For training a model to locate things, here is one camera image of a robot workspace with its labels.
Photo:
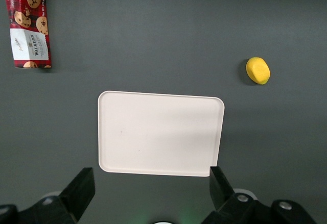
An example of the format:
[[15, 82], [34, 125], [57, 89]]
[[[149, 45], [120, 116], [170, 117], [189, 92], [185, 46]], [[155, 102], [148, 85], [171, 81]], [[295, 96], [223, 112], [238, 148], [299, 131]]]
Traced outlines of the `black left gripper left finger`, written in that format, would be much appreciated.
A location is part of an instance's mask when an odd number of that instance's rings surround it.
[[94, 170], [83, 168], [60, 193], [67, 211], [79, 221], [95, 195]]

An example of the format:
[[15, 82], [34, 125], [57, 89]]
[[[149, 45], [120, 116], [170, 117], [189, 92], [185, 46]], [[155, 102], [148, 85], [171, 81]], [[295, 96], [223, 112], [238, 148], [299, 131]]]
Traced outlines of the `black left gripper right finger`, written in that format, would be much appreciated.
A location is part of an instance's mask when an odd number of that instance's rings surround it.
[[235, 192], [218, 166], [210, 167], [209, 191], [216, 211], [231, 209]]

